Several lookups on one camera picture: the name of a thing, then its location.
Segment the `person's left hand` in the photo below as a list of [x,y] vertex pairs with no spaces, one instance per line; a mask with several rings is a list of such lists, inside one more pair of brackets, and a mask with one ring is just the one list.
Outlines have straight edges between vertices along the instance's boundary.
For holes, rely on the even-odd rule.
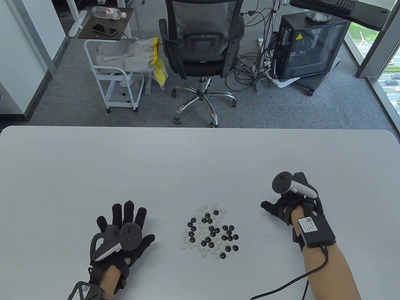
[[[147,210],[140,207],[134,215],[134,203],[129,200],[124,206],[114,204],[112,206],[112,225],[118,231],[128,223],[134,223],[142,230],[146,220]],[[89,271],[89,283],[101,286],[105,292],[104,299],[112,299],[113,296],[126,286],[130,274],[130,267],[141,257],[155,240],[153,234],[142,237],[140,244],[131,251],[120,250],[110,254],[105,259],[94,261],[91,259]]]

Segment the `person's right hand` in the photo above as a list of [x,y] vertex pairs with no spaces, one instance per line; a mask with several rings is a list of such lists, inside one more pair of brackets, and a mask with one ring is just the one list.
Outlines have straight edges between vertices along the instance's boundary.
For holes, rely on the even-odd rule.
[[314,199],[310,197],[299,196],[297,194],[282,195],[274,204],[268,201],[263,201],[260,206],[266,212],[279,218],[288,226],[293,225],[292,214],[299,206],[303,211],[304,217],[324,214],[320,203],[316,203]]

